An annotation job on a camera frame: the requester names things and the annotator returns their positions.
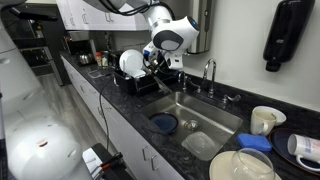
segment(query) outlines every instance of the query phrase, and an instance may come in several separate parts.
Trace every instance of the stainless steel sink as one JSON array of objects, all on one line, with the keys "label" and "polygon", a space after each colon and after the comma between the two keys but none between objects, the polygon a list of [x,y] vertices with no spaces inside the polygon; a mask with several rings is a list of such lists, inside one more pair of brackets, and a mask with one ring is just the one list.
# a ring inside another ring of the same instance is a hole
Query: stainless steel sink
[{"label": "stainless steel sink", "polygon": [[214,154],[228,141],[242,124],[242,119],[182,92],[172,93],[144,106],[147,117],[160,112],[174,115],[179,124],[170,134],[180,144],[197,131],[204,132],[215,143]]}]

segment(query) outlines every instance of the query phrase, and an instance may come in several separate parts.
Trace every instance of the soap dispenser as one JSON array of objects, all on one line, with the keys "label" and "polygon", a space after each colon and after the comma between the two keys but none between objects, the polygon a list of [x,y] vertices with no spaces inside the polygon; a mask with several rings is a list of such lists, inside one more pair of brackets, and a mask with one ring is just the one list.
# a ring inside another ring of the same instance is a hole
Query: soap dispenser
[{"label": "soap dispenser", "polygon": [[263,58],[266,70],[277,72],[290,61],[308,23],[315,0],[285,0],[278,4]]}]

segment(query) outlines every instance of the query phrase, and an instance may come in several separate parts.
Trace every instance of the black dish rack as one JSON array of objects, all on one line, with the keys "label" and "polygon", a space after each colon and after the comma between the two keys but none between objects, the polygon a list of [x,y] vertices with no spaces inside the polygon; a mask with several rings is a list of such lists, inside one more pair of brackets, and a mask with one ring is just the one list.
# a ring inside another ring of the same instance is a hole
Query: black dish rack
[{"label": "black dish rack", "polygon": [[[170,72],[158,72],[157,77],[166,85],[177,82],[178,71]],[[126,91],[128,94],[137,94],[138,96],[147,94],[149,92],[159,89],[158,83],[151,75],[147,75],[141,78],[126,77],[123,71],[115,70],[114,78],[117,85]]]}]

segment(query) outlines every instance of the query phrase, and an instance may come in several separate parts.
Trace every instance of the blue sponge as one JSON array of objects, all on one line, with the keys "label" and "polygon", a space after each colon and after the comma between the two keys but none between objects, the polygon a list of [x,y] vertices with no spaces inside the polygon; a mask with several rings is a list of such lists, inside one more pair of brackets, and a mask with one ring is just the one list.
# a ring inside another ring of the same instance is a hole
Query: blue sponge
[{"label": "blue sponge", "polygon": [[271,151],[272,149],[270,142],[265,136],[239,134],[237,140],[242,148],[252,148],[258,151]]}]

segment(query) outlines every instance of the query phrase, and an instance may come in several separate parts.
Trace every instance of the white mug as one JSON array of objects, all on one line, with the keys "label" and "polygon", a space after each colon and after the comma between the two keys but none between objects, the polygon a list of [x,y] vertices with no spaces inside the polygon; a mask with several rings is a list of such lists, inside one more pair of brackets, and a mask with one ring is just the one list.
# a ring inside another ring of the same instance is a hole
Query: white mug
[{"label": "white mug", "polygon": [[276,109],[257,106],[252,110],[250,130],[253,135],[268,135],[277,122],[273,113]]},{"label": "white mug", "polygon": [[291,134],[288,140],[289,154],[297,156],[297,162],[304,168],[320,172],[320,169],[312,168],[301,162],[301,158],[320,164],[320,140]]}]

